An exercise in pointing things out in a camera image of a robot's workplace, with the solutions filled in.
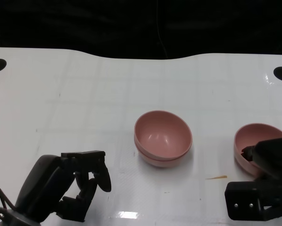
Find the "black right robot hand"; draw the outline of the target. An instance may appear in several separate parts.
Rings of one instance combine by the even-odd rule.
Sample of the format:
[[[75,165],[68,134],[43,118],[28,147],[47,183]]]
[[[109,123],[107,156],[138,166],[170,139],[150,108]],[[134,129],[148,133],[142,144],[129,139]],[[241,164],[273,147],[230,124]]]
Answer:
[[[241,155],[256,163],[263,174],[254,181],[227,184],[224,195],[229,218],[268,221],[282,217],[282,138],[247,146]]]

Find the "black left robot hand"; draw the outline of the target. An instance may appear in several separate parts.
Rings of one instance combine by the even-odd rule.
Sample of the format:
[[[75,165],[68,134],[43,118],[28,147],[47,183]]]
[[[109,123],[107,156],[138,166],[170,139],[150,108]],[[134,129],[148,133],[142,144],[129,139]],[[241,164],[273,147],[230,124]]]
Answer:
[[[62,219],[84,222],[97,187],[111,191],[104,151],[43,155],[26,178],[15,209],[43,222],[55,212]]]

